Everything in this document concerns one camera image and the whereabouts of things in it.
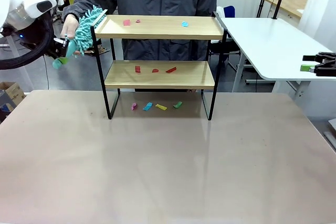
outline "hand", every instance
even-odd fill
[[[61,38],[65,38],[65,36],[67,35],[69,39],[73,39],[75,37],[76,30],[78,27],[79,23],[76,17],[73,14],[68,14],[68,16],[64,21],[63,29],[61,32]]]

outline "bottom shelf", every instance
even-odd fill
[[[135,72],[136,66],[141,73]],[[166,73],[174,67],[176,71]],[[115,60],[105,79],[108,89],[214,89],[214,85],[207,61]]]

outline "person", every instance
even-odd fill
[[[75,0],[64,9],[61,36],[74,37],[78,19],[93,5],[108,9],[116,7],[120,15],[211,16],[217,0]],[[130,40],[122,41],[125,60],[205,60],[207,42],[192,40]]]

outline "floor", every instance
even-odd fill
[[[56,36],[60,34],[61,25],[55,25]],[[6,40],[4,38],[0,39],[0,44],[5,44]],[[17,48],[22,49],[19,41],[16,42]],[[117,59],[122,59],[122,48],[121,40],[115,40],[114,42],[115,50],[117,54]],[[103,40],[103,46],[110,49],[109,40]],[[12,53],[9,48],[0,49],[1,58],[11,58]],[[20,50],[20,54],[24,54],[25,49]],[[46,57],[46,66],[44,59],[41,57],[38,60],[32,62],[25,67],[12,70],[1,70],[0,71],[0,81],[15,81],[18,82],[20,87],[25,91],[29,92],[32,89],[49,89],[54,90],[100,90],[100,81],[97,69],[97,63],[95,58],[91,56],[83,56],[77,59],[73,58],[68,64],[62,66],[59,70],[52,67],[53,59]],[[112,54],[111,51],[103,54],[101,56],[103,72],[106,75],[112,64]],[[232,65],[237,65],[239,63],[239,56],[230,56],[230,62]],[[218,56],[212,56],[209,64],[213,74],[216,72],[216,66],[218,63]],[[218,87],[219,92],[231,92],[234,79],[235,71],[228,66],[225,62],[225,67],[222,69],[221,79]],[[250,73],[244,71],[243,78],[240,82],[239,91],[240,92],[271,92],[272,85],[269,84],[259,84],[255,86],[254,84],[246,85],[245,79],[256,79],[256,73]]]

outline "two-tier shelf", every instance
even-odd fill
[[[217,13],[213,13],[212,17],[107,15],[95,29],[95,24],[105,15],[106,11],[92,23],[91,35],[108,118],[112,119],[120,96],[120,89],[196,89],[201,90],[204,108],[208,119],[211,120],[224,55],[219,55],[214,80],[208,65],[209,44],[211,40],[222,40],[224,46],[227,37],[227,29]],[[127,19],[131,21],[131,26],[124,26],[123,22]],[[182,22],[187,22],[188,26],[183,27]],[[111,42],[113,63],[106,79],[101,68],[98,38],[108,38]],[[206,61],[116,60],[114,38],[208,40]],[[141,73],[135,72],[135,66],[141,67]],[[176,67],[177,71],[170,74],[165,72],[173,67]],[[152,69],[160,69],[160,72],[152,73]],[[118,90],[111,110],[106,88]],[[210,110],[207,109],[204,90],[213,90]]]

